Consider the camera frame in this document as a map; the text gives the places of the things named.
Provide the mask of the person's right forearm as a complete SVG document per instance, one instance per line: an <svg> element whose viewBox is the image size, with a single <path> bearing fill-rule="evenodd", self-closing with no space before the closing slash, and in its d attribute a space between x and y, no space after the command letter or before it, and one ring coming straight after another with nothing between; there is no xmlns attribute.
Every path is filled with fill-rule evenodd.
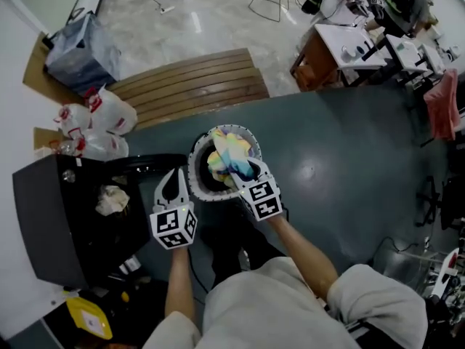
<svg viewBox="0 0 465 349"><path fill-rule="evenodd" d="M270 217L267 222L277 233L305 283L317 297L327 302L329 290L339 277L333 263L283 216Z"/></svg>

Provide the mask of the wooden slat platform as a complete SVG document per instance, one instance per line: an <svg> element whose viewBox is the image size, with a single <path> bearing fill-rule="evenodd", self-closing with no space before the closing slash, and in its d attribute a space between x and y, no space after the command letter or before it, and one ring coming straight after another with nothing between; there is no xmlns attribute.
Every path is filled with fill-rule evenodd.
<svg viewBox="0 0 465 349"><path fill-rule="evenodd" d="M136 110L137 129L270 96L247 48L164 65L109 90Z"/></svg>

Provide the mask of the white round laundry basket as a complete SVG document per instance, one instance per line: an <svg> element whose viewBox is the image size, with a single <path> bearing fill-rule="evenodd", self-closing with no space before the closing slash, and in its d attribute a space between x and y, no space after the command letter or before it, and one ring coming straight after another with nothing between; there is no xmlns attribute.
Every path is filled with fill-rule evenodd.
<svg viewBox="0 0 465 349"><path fill-rule="evenodd" d="M223 124L198 135L187 158L187 181L192 194L204 202L219 202L237 198L237 188L229 188L223 182L214 179L210 173L207 158L212 153L214 141L211 133L216 129L224 133L232 132L251 145L251 156L262 159L262 151L254 134L247 128L235 124Z"/></svg>

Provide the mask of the person's black trousers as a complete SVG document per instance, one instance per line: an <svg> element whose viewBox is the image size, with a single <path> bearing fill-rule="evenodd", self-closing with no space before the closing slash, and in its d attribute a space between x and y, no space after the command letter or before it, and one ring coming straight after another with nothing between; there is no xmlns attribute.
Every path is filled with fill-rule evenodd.
<svg viewBox="0 0 465 349"><path fill-rule="evenodd" d="M201 240L212 252L211 267L215 274L212 289L242 271L240 251L247 253L251 270L259 269L273 258L286 256L249 222L238 227L205 227L201 230Z"/></svg>

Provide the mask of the black washing machine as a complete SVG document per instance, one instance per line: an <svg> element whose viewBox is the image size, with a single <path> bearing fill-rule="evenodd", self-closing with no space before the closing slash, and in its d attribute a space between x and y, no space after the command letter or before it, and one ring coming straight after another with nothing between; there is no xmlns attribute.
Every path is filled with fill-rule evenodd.
<svg viewBox="0 0 465 349"><path fill-rule="evenodd" d="M12 175L17 218L36 277L71 289L101 286L149 242L139 183L112 180L106 161L48 156ZM125 210L102 216L100 188L115 185L130 197Z"/></svg>

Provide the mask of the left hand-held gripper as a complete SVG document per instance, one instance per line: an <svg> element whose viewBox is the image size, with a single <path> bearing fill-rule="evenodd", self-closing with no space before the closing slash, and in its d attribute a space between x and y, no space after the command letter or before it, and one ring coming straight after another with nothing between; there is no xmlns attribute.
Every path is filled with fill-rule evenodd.
<svg viewBox="0 0 465 349"><path fill-rule="evenodd" d="M159 182L154 193L153 213L150 225L153 238L164 249L176 249L189 246L194 242L198 227L198 219L194 213L194 203L189 200L185 174L182 168L177 169L175 198L174 171L168 172ZM170 201L184 201L181 204L170 204Z"/></svg>

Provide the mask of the white sink board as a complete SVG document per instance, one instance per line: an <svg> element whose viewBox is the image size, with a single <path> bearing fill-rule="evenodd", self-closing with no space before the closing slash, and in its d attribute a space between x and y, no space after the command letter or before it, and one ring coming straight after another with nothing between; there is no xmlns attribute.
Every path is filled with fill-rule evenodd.
<svg viewBox="0 0 465 349"><path fill-rule="evenodd" d="M316 24L315 29L340 70L378 70L387 64L383 57L376 54L377 49L364 29L324 24ZM341 59L343 46L356 47L359 58L344 62Z"/></svg>

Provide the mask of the multicoloured tie-dye clothes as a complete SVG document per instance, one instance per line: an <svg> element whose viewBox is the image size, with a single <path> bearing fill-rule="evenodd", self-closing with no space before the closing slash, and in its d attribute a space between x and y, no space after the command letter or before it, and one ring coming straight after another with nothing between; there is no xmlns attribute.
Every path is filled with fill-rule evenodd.
<svg viewBox="0 0 465 349"><path fill-rule="evenodd" d="M231 173L236 173L243 180L254 177L254 171L248 162L252 153L249 142L240 135L224 132L219 128L216 128L211 136L214 151L209 154L207 164L216 181L224 183L228 188L236 189Z"/></svg>

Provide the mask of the cream white clothes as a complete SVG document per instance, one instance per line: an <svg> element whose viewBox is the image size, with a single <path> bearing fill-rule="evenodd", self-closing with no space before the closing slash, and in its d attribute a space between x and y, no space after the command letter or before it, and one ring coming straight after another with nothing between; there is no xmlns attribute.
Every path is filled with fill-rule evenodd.
<svg viewBox="0 0 465 349"><path fill-rule="evenodd" d="M104 185L100 188L95 210L102 216L109 216L125 210L130 197L115 185Z"/></svg>

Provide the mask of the small cardboard sheet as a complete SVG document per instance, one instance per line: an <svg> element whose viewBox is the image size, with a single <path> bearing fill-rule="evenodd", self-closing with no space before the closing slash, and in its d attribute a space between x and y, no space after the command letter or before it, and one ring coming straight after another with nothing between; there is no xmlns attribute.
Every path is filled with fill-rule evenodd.
<svg viewBox="0 0 465 349"><path fill-rule="evenodd" d="M70 138L65 137L60 130L33 128L33 155L35 161L56 155L76 156L76 146L77 144Z"/></svg>

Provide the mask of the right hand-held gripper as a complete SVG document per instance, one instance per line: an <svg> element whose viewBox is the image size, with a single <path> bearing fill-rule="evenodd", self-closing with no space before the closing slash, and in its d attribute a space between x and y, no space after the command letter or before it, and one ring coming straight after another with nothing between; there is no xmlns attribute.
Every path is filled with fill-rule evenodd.
<svg viewBox="0 0 465 349"><path fill-rule="evenodd" d="M236 172L230 176L239 191L240 199L256 221L263 221L283 212L280 189L268 165L260 159L248 158L252 179Z"/></svg>

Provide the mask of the white tray board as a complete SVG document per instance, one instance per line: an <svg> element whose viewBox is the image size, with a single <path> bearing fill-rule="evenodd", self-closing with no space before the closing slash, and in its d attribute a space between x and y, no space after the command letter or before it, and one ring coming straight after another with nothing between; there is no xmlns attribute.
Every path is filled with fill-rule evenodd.
<svg viewBox="0 0 465 349"><path fill-rule="evenodd" d="M405 72L424 73L428 70L426 60L412 41L386 35L386 47L395 65Z"/></svg>

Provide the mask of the large cardboard sheet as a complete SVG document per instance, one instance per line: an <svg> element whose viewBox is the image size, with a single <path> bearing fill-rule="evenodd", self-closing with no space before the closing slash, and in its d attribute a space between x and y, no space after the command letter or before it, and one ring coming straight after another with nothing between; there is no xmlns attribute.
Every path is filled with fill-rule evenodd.
<svg viewBox="0 0 465 349"><path fill-rule="evenodd" d="M45 71L49 48L43 43L43 32L37 37L25 68L23 84L60 105L76 103L83 105L84 99L61 84Z"/></svg>

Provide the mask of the pink cloth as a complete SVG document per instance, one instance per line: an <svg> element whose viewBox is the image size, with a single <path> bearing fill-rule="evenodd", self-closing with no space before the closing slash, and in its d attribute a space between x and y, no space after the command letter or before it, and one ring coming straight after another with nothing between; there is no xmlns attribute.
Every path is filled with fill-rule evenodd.
<svg viewBox="0 0 465 349"><path fill-rule="evenodd" d="M432 137L437 140L455 140L455 128L460 124L456 102L458 73L447 69L440 81L424 94Z"/></svg>

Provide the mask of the black bin yellow lid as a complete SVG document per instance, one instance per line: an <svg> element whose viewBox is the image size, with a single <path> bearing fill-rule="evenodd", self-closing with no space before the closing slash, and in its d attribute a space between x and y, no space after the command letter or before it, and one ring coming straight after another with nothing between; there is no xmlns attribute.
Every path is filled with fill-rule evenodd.
<svg viewBox="0 0 465 349"><path fill-rule="evenodd" d="M67 297L65 304L77 328L104 340L113 338L110 323L98 305L82 297Z"/></svg>

